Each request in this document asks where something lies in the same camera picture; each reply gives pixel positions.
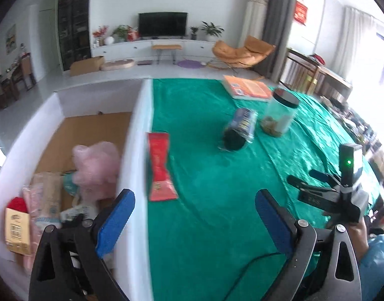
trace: white cabinet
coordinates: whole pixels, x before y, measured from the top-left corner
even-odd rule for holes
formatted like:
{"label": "white cabinet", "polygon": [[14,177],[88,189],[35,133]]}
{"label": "white cabinet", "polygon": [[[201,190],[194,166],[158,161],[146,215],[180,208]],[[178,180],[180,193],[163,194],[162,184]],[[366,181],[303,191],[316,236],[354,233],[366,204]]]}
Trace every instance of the white cabinet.
{"label": "white cabinet", "polygon": [[214,58],[214,54],[211,51],[214,43],[203,41],[185,41],[185,47],[183,54],[185,56],[199,56],[205,58]]}
{"label": "white cabinet", "polygon": [[[207,60],[214,58],[214,43],[192,40],[140,40],[135,42],[117,43],[107,46],[93,48],[91,56],[104,56],[106,61],[134,59],[148,60],[157,58],[157,51],[152,50],[152,45],[174,45],[182,46],[182,50],[177,50],[177,58],[181,56],[193,60]],[[164,51],[162,59],[171,58],[170,51]]]}
{"label": "white cabinet", "polygon": [[129,55],[130,58],[146,58],[154,55],[151,49],[151,43],[149,41],[136,41],[126,44],[125,55]]}

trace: gray curtain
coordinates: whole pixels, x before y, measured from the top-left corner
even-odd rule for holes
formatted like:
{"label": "gray curtain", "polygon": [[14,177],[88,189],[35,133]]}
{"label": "gray curtain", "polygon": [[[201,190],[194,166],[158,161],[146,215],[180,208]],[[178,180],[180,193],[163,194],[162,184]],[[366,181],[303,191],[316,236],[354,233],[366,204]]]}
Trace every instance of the gray curtain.
{"label": "gray curtain", "polygon": [[275,51],[255,66],[255,71],[276,81],[283,65],[296,0],[269,0],[262,40],[276,45]]}

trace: black cable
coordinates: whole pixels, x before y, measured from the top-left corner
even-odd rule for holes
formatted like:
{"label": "black cable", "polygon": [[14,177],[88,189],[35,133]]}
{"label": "black cable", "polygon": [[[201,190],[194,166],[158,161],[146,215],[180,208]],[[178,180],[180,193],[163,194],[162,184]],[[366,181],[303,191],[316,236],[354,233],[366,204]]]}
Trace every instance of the black cable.
{"label": "black cable", "polygon": [[232,287],[230,288],[230,290],[228,291],[227,295],[225,296],[225,298],[222,301],[226,301],[228,299],[228,297],[235,290],[235,288],[237,287],[239,281],[243,278],[243,276],[245,275],[246,271],[248,270],[248,268],[249,268],[249,266],[251,264],[253,264],[256,260],[267,258],[267,257],[270,257],[270,256],[275,256],[276,254],[282,254],[282,253],[281,252],[273,252],[272,254],[262,254],[261,256],[253,258],[250,262],[248,262],[245,265],[245,267],[242,268],[241,273],[239,274],[238,278],[235,280],[235,282],[233,283]]}

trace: black can lid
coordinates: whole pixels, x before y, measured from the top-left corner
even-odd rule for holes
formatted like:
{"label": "black can lid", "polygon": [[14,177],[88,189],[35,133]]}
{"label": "black can lid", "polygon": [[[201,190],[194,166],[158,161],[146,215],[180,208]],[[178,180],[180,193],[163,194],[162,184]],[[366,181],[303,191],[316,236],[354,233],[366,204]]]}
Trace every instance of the black can lid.
{"label": "black can lid", "polygon": [[245,145],[246,139],[243,138],[235,129],[227,129],[223,135],[223,143],[225,149],[228,149],[229,151],[238,151]]}
{"label": "black can lid", "polygon": [[299,105],[299,99],[294,94],[281,88],[274,89],[273,97],[282,105],[291,107],[292,109],[296,109]]}

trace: pink cushion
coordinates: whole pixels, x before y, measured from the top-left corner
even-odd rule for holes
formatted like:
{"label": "pink cushion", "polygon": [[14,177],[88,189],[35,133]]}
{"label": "pink cushion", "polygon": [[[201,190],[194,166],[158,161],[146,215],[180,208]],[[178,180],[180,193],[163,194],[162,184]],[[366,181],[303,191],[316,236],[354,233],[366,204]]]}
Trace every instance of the pink cushion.
{"label": "pink cushion", "polygon": [[110,71],[110,70],[118,70],[124,68],[130,68],[134,66],[135,60],[127,59],[127,60],[119,60],[113,62],[105,62],[101,67],[101,71]]}

